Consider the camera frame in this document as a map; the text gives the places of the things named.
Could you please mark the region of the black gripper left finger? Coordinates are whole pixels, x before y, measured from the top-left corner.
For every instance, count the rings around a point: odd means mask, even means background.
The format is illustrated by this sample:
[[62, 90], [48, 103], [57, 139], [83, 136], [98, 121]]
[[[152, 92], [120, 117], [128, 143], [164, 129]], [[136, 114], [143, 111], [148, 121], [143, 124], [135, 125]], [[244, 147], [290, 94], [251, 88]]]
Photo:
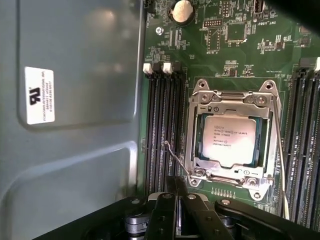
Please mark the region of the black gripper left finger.
[[178, 202], [176, 176], [166, 191], [130, 196], [60, 226], [40, 240], [173, 240]]

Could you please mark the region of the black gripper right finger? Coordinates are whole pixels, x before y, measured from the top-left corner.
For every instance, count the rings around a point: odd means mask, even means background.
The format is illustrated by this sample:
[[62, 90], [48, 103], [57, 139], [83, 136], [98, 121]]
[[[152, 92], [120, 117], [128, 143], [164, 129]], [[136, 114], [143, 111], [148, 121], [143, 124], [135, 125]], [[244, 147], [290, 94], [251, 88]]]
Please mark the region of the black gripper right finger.
[[221, 217], [229, 218], [261, 238], [271, 240], [318, 240], [320, 233], [294, 222], [250, 206], [241, 201], [222, 199], [209, 209], [205, 202], [188, 193], [183, 177], [177, 179], [177, 193], [204, 240], [234, 240]]

